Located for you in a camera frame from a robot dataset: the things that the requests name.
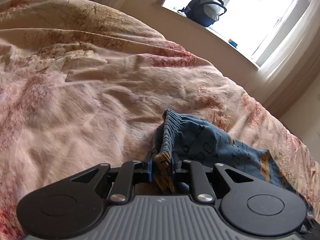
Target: white window sill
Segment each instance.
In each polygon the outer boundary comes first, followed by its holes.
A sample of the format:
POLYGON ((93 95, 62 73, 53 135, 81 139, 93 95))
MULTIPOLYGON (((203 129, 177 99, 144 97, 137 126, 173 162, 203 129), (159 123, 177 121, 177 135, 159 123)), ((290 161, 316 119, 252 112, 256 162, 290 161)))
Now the white window sill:
MULTIPOLYGON (((155 3, 155 5, 156 5, 157 7, 160 6, 161 8, 163 8, 163 9, 165 9, 165 10, 172 11, 173 13, 178 14, 178 15, 180 15, 181 17, 186 18, 186 20, 191 21, 189 18, 187 18, 186 16, 178 13, 178 12, 177 12, 176 10, 174 10, 174 9, 169 9, 169 8, 163 7, 163 6, 161 6, 161 5, 157 4, 157 3, 155 3)), ((245 57, 248 61, 250 61, 250 62, 257 68, 257 70, 259 69, 259 66, 258 66, 249 56, 247 56, 245 53, 241 52, 241 50, 239 50, 239 49, 235 48, 234 46, 232 46, 232 45, 228 42, 228 40, 227 40, 226 38, 224 38, 223 36, 221 36, 219 33, 215 32, 213 29, 211 29, 211 28, 209 28, 209 27, 203 27, 203 26, 200 25, 200 24, 197 24, 197 25, 198 25, 200 28, 205 28, 205 29, 207 29, 209 32, 211 32, 212 34, 214 34, 215 36, 217 36, 218 38, 220 38, 221 40, 223 40, 223 41, 224 41, 225 43, 227 43, 230 47, 232 47, 233 49, 235 49, 236 51, 238 51, 243 57, 245 57)))

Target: wrinkled fabric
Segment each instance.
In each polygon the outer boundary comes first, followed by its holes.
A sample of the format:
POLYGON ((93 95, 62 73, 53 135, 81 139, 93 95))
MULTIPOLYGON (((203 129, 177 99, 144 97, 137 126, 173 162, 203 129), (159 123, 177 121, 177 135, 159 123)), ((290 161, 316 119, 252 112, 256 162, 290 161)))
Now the wrinkled fabric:
POLYGON ((144 159, 167 108, 269 149, 319 218, 319 165, 307 147, 208 61, 91 1, 9 0, 0 4, 0 239, 23 235, 15 209, 27 193, 98 163, 144 159))
POLYGON ((185 187, 184 192, 188 192, 187 184, 174 185, 172 181, 172 155, 176 155, 180 160, 197 161, 210 168, 216 163, 223 163, 290 190, 306 202, 309 215, 313 215, 311 203, 287 181, 268 149, 254 149, 194 115, 166 109, 163 119, 164 122, 156 129, 152 151, 158 167, 154 176, 163 191, 168 187, 173 193, 179 193, 185 187))

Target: gray ribbed panel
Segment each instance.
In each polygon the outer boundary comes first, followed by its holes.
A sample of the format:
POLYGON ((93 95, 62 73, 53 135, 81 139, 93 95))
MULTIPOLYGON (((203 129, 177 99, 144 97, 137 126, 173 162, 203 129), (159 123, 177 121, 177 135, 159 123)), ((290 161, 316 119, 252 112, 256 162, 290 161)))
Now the gray ribbed panel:
MULTIPOLYGON (((92 231, 70 240, 254 240, 228 227, 210 206, 188 196, 136 196, 110 208, 92 231)), ((283 240, 301 240, 298 235, 283 240)), ((25 240, 40 240, 27 236, 25 240)))

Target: bed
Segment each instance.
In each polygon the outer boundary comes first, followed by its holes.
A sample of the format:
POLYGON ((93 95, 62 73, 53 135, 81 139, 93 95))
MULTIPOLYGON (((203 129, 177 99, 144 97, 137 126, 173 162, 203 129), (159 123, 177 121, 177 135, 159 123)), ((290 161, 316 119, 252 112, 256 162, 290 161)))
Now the bed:
POLYGON ((268 148, 320 221, 307 147, 210 62, 87 0, 0 4, 0 239, 23 235, 27 193, 98 163, 144 159, 162 113, 199 116, 268 148))

